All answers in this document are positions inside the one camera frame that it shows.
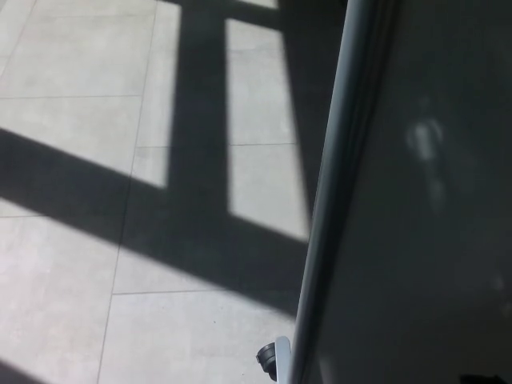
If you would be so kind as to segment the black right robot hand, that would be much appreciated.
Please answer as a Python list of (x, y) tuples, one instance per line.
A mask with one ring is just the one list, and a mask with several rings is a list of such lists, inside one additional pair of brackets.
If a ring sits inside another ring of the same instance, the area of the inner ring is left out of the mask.
[(461, 374), (459, 376), (461, 384), (507, 384), (507, 382), (498, 375), (481, 374)]

